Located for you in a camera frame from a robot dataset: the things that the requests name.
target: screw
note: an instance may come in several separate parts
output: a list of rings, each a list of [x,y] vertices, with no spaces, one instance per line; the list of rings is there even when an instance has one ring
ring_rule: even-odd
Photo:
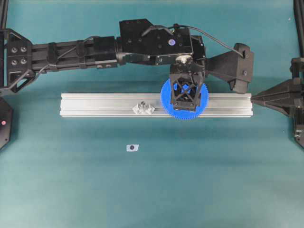
[[[13,47],[13,48],[11,49],[11,51],[12,51],[12,53],[16,53],[16,52],[18,51],[18,49],[17,49],[16,47]]]
[[[21,47],[21,52],[26,52],[27,51],[27,48],[26,47]]]
[[[25,58],[21,59],[21,64],[26,64],[27,63],[27,60]]]
[[[18,61],[14,59],[14,60],[11,62],[11,64],[12,64],[13,66],[15,66],[15,65],[18,64]]]

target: white sticker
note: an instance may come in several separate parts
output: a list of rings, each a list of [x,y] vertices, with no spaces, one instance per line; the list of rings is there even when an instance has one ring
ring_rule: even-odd
[[[128,152],[138,151],[138,148],[139,148],[138,144],[127,145],[127,151]]]

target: blue gear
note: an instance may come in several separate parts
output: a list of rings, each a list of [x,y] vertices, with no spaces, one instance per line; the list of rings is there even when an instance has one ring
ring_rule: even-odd
[[[198,117],[207,107],[209,100],[208,89],[205,84],[201,87],[201,98],[200,106],[196,107],[196,111],[186,111],[186,110],[174,110],[173,105],[170,104],[171,101],[171,86],[170,79],[168,79],[161,88],[161,104],[167,113],[179,120],[191,120]]]

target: bolt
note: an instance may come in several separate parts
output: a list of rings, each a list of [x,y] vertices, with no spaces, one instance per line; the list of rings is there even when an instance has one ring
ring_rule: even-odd
[[[175,40],[174,40],[174,39],[169,39],[168,44],[169,44],[170,46],[175,45]]]
[[[14,60],[11,62],[11,64],[12,64],[13,66],[15,66],[15,65],[18,64],[18,61],[14,59]]]
[[[26,52],[27,51],[27,48],[26,47],[21,47],[21,52]]]
[[[18,51],[18,49],[17,49],[16,47],[13,47],[13,48],[11,49],[11,51],[12,51],[12,53],[16,53],[16,52]]]
[[[27,63],[27,60],[25,58],[21,59],[21,64],[26,64]]]

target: teal table surface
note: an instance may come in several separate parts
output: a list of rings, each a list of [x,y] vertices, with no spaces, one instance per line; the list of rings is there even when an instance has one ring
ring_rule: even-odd
[[[39,44],[119,36],[119,21],[140,18],[249,45],[252,94],[290,79],[299,56],[292,0],[11,0],[7,27]],[[208,57],[226,52],[204,42]],[[251,118],[187,122],[59,115],[61,93],[156,93],[168,72],[129,64],[49,73],[6,97],[15,113],[0,152],[0,227],[302,228],[304,150],[281,113],[254,105]],[[230,92],[215,77],[206,83]]]

